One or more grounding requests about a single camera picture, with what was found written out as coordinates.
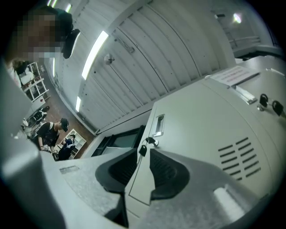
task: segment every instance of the key head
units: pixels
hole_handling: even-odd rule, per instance
[[[139,150],[139,153],[144,157],[146,155],[146,152],[147,152],[147,147],[145,145],[142,145]]]
[[[261,94],[259,103],[260,103],[262,106],[267,107],[267,103],[268,103],[268,97],[267,97],[267,95]]]
[[[273,101],[272,107],[273,107],[273,110],[275,111],[275,113],[278,116],[280,116],[282,114],[284,107],[283,107],[283,105],[280,102],[278,102],[276,100]]]

